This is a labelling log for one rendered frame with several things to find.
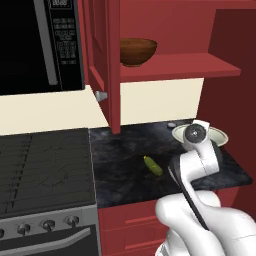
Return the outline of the green cucumber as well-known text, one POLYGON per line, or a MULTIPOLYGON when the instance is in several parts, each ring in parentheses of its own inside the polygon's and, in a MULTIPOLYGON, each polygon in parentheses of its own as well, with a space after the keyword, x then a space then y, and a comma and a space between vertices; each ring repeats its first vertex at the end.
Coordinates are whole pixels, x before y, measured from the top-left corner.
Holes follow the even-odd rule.
POLYGON ((146 167, 156 176, 163 174, 163 169, 149 156, 144 156, 144 163, 146 167))

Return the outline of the white bowl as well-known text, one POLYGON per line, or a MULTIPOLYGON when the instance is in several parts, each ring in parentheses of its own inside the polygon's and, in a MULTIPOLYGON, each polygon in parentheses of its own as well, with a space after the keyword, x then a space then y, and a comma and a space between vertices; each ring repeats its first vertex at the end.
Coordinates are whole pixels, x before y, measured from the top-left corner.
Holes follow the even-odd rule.
MULTIPOLYGON (((183 143, 183 132, 188 127, 188 124, 180 125, 175 127, 172 130, 172 136, 179 141, 180 143, 183 143)), ((215 127, 211 127, 209 129, 209 137, 211 140, 213 140, 219 147, 224 146, 228 141, 229 137, 228 135, 223 132, 222 130, 219 130, 215 127)))

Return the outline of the brown wooden bowl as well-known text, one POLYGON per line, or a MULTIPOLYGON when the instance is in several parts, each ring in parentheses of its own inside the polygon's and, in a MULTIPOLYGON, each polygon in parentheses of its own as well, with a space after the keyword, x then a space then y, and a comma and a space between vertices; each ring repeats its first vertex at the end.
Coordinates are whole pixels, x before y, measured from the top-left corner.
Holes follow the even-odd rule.
POLYGON ((144 38, 120 39, 120 62, 127 67, 140 66, 156 52, 157 42, 144 38))

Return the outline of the red cupboard door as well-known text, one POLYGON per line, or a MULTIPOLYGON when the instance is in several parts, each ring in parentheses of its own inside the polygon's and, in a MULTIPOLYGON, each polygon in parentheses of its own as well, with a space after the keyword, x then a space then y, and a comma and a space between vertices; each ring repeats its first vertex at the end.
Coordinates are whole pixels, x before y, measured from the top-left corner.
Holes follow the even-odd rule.
POLYGON ((85 81, 108 98, 98 102, 120 132, 120 0, 77 0, 85 81))

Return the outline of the black and grey stove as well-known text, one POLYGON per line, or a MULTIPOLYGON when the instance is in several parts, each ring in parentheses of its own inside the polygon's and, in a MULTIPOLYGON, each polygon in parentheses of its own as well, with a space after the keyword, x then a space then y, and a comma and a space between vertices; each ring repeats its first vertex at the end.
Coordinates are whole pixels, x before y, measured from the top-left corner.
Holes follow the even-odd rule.
POLYGON ((101 256, 95 182, 86 128, 0 136, 0 251, 91 234, 63 249, 26 256, 101 256), (68 216, 77 216, 72 228, 68 216), (55 228, 42 228, 53 220, 55 228), (29 224, 25 236, 17 232, 29 224))

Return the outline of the red drawer front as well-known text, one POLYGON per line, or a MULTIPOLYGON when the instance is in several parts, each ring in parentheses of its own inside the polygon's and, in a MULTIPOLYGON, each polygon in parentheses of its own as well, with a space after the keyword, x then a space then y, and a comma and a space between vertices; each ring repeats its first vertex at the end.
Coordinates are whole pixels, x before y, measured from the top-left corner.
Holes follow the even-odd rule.
POLYGON ((102 255, 153 256, 168 230, 157 220, 156 201, 176 193, 97 190, 102 255))

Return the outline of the dark red tall cabinet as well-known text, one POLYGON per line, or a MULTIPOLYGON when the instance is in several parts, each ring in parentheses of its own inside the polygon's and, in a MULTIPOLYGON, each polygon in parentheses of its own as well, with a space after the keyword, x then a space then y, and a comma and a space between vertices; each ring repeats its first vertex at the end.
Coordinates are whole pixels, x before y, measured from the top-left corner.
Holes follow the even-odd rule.
POLYGON ((197 117, 228 134, 225 149, 253 179, 222 190, 222 202, 256 219, 256 9, 218 10, 209 52, 241 74, 206 78, 197 117))

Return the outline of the black microwave oven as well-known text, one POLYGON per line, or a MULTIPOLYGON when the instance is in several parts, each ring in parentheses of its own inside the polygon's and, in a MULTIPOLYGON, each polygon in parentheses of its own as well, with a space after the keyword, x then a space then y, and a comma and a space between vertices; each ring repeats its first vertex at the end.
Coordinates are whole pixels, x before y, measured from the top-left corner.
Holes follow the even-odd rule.
POLYGON ((0 0, 0 96, 85 88, 77 0, 44 0, 58 84, 48 82, 33 0, 0 0))

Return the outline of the red wall cupboard with shelf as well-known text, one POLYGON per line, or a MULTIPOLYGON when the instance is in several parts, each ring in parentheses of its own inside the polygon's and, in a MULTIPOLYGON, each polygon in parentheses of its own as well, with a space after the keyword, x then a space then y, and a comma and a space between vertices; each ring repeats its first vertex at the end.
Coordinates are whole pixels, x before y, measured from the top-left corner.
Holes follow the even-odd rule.
POLYGON ((120 68, 121 80, 238 76, 240 68, 209 52, 218 10, 256 10, 256 0, 120 0, 120 36, 157 42, 146 63, 120 68))

